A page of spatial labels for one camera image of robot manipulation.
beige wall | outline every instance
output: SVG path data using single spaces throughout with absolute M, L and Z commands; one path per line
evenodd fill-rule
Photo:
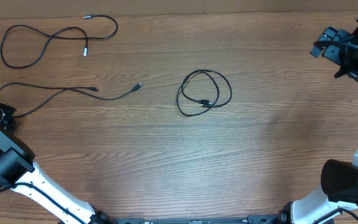
M 358 0 L 0 0 L 0 19 L 341 10 L 358 10 Z

wooden tabletop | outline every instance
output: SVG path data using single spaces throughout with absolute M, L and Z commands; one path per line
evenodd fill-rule
M 101 101 L 62 93 L 18 119 L 16 134 L 44 171 L 73 195 L 113 217 L 244 217 L 277 213 L 319 185 L 328 159 L 351 161 L 358 147 L 358 83 L 335 80 L 338 67 L 309 54 L 327 26 L 353 30 L 356 12 L 292 12 L 184 16 L 120 16 L 109 40 L 53 39 L 33 67 L 7 68 L 0 57 L 0 86 L 96 86 L 114 97 Z M 0 20 L 6 29 L 25 24 L 52 34 L 78 26 L 104 36 L 104 18 Z M 77 31 L 64 36 L 80 37 Z M 25 28 L 7 37 L 13 65 L 38 57 L 47 39 Z M 193 70 L 227 77 L 231 102 L 196 117 L 177 109 L 175 95 Z M 219 102 L 228 98 L 225 82 Z M 187 86 L 190 96 L 214 99 L 206 76 Z M 7 87 L 0 102 L 17 114 L 55 93 Z M 180 98 L 187 112 L 202 110 Z M 0 223 L 56 223 L 31 199 L 0 194 Z M 349 215 L 338 223 L 355 223 Z

wooden table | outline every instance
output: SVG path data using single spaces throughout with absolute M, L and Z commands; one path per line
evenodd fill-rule
M 120 16 L 116 36 L 90 41 L 52 40 L 33 67 L 14 70 L 0 58 L 0 86 L 97 86 L 117 101 L 63 93 L 18 120 L 17 135 L 54 180 L 113 217 L 243 217 L 277 213 L 319 184 L 328 159 L 351 161 L 358 146 L 358 83 L 335 80 L 338 67 L 315 59 L 311 45 L 323 29 L 353 30 L 356 12 L 248 13 L 184 16 Z M 107 19 L 0 20 L 5 30 L 26 24 L 46 33 L 68 26 L 89 36 L 114 28 Z M 65 36 L 80 36 L 67 32 Z M 46 38 L 13 31 L 4 53 L 25 65 Z M 181 115 L 175 95 L 196 69 L 223 73 L 231 102 L 192 118 Z M 228 94 L 219 80 L 221 100 Z M 187 92 L 215 97 L 207 77 Z M 0 102 L 26 112 L 55 91 L 8 87 Z M 184 110 L 200 110 L 180 98 Z M 349 216 L 338 223 L 355 223 Z M 0 223 L 56 223 L 35 202 L 0 194 Z

wall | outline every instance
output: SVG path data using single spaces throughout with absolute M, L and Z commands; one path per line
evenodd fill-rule
M 358 0 L 0 0 L 0 19 L 342 10 L 358 10 Z

